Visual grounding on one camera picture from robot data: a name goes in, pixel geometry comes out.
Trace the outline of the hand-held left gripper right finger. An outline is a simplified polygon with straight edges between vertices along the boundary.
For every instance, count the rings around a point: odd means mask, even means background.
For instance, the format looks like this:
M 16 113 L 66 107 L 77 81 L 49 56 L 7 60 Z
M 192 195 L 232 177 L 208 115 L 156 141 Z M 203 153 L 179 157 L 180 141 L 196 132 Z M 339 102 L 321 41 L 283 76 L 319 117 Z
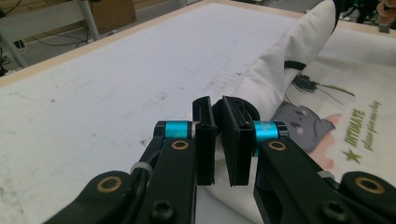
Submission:
M 230 185 L 247 186 L 251 158 L 267 139 L 289 137 L 282 121 L 261 120 L 256 107 L 240 98 L 223 96 L 221 106 L 222 146 Z

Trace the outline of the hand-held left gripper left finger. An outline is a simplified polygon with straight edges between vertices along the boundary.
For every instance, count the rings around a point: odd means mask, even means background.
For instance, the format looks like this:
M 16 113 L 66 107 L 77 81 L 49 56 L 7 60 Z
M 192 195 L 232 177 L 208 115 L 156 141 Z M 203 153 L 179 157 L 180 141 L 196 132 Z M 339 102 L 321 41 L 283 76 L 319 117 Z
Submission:
M 192 102 L 192 121 L 160 120 L 156 123 L 154 135 L 163 140 L 171 138 L 190 139 L 195 144 L 197 160 L 197 184 L 210 186 L 214 180 L 215 147 L 217 126 L 210 97 L 205 96 Z

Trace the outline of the white printed tank top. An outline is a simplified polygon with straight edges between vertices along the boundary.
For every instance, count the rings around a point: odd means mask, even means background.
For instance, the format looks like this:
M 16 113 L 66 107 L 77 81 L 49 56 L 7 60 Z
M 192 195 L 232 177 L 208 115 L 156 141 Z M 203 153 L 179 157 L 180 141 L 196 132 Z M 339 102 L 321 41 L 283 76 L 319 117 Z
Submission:
M 364 171 L 396 187 L 396 38 L 336 27 L 332 0 L 297 20 L 232 94 L 284 122 L 335 177 Z

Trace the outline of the white foam mat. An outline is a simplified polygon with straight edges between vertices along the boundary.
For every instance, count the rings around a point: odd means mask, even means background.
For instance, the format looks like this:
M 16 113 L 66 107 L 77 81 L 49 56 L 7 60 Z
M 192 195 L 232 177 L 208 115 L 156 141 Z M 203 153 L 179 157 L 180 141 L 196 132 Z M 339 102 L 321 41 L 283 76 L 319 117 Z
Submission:
M 156 122 L 227 94 L 296 18 L 203 1 L 1 77 L 0 224 L 41 224 L 129 170 Z

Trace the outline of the large cardboard box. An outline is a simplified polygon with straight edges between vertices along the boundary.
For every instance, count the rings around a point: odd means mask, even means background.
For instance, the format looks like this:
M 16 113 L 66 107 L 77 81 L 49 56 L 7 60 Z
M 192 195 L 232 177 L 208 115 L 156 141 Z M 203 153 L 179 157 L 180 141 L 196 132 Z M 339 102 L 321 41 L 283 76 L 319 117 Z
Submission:
M 91 0 L 90 7 L 100 34 L 136 21 L 133 0 Z

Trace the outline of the white-legged desk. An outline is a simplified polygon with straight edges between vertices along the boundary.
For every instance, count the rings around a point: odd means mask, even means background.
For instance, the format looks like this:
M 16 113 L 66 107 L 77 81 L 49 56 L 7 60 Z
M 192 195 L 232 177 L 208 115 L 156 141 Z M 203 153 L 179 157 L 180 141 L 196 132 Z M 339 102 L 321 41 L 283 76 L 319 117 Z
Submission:
M 88 0 L 70 0 L 61 4 L 43 7 L 20 15 L 0 19 L 0 39 L 13 55 L 17 64 L 25 68 L 28 63 L 22 58 L 14 43 L 18 40 L 40 35 L 66 25 L 85 21 L 94 41 L 100 38 Z

